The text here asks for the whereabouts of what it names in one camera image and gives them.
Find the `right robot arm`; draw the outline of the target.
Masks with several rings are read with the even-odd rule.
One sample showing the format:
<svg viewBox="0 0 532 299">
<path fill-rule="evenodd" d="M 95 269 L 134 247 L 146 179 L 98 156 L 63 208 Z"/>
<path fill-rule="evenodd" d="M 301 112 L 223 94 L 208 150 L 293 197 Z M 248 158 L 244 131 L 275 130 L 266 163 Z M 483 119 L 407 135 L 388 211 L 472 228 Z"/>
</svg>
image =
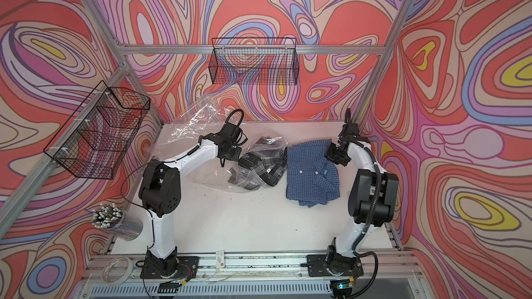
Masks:
<svg viewBox="0 0 532 299">
<path fill-rule="evenodd" d="M 366 142 L 332 143 L 326 151 L 326 158 L 336 165 L 354 166 L 356 170 L 348 198 L 351 220 L 333 241 L 336 253 L 356 257 L 369 235 L 392 221 L 399 179 L 381 166 Z"/>
</svg>

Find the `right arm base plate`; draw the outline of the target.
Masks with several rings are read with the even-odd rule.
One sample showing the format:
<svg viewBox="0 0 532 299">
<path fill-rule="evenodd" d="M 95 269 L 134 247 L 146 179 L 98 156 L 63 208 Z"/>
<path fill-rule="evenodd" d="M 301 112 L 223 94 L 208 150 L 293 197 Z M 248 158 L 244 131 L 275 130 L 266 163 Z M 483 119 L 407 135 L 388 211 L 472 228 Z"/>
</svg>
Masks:
<svg viewBox="0 0 532 299">
<path fill-rule="evenodd" d="M 310 277 L 350 277 L 364 275 L 361 261 L 356 257 L 326 257 L 324 254 L 307 255 L 301 267 L 307 268 Z"/>
</svg>

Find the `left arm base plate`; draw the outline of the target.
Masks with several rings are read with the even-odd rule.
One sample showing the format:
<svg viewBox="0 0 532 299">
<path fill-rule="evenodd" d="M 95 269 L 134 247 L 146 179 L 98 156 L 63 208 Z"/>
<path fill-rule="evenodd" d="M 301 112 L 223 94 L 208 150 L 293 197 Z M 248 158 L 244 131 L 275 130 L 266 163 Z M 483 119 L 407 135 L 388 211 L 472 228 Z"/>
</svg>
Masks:
<svg viewBox="0 0 532 299">
<path fill-rule="evenodd" d="M 199 256 L 169 256 L 160 259 L 151 254 L 144 260 L 140 278 L 143 280 L 195 278 Z"/>
</svg>

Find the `grey plaid shirt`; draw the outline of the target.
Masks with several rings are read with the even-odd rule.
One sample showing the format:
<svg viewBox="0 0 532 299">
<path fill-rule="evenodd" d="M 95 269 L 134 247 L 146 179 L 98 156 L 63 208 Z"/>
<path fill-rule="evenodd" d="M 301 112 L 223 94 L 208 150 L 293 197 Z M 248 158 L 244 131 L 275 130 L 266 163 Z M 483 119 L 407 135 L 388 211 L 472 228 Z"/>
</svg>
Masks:
<svg viewBox="0 0 532 299">
<path fill-rule="evenodd" d="M 288 147 L 284 138 L 262 136 L 229 170 L 228 183 L 246 191 L 274 187 L 287 169 Z"/>
</svg>

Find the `blue checked shirt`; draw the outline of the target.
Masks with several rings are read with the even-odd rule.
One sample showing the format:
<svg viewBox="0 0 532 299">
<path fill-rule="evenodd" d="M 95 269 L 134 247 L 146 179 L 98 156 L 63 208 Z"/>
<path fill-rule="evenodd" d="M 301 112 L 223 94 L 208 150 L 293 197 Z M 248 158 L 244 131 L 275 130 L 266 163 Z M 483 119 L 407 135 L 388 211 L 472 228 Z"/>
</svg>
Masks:
<svg viewBox="0 0 532 299">
<path fill-rule="evenodd" d="M 311 208 L 340 198 L 338 170 L 326 158 L 331 143 L 323 139 L 289 146 L 287 199 Z"/>
</svg>

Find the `clear plastic vacuum bag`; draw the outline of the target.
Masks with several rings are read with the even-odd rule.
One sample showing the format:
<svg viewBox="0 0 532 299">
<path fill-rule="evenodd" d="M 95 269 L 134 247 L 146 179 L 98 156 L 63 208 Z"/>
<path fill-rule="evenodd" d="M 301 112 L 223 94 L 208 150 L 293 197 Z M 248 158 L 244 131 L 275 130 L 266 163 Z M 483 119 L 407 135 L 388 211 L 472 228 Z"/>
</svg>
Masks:
<svg viewBox="0 0 532 299">
<path fill-rule="evenodd" d="M 244 116 L 243 109 L 203 96 L 163 126 L 153 155 L 169 166 L 174 160 L 189 160 L 193 150 L 199 152 L 199 166 L 183 170 L 194 184 L 235 193 L 273 187 L 287 170 L 287 139 Z"/>
</svg>

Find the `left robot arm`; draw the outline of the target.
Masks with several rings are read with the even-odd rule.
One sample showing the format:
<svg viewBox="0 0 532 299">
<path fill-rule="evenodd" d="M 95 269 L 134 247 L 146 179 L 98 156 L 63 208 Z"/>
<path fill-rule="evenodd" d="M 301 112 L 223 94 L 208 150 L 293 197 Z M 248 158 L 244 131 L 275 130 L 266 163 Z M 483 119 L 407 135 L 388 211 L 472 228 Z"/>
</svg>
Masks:
<svg viewBox="0 0 532 299">
<path fill-rule="evenodd" d="M 224 164 L 238 159 L 246 141 L 240 130 L 210 133 L 187 151 L 146 166 L 139 199 L 152 221 L 153 241 L 148 250 L 153 256 L 166 259 L 175 252 L 173 212 L 181 202 L 181 180 L 211 160 L 220 159 Z"/>
</svg>

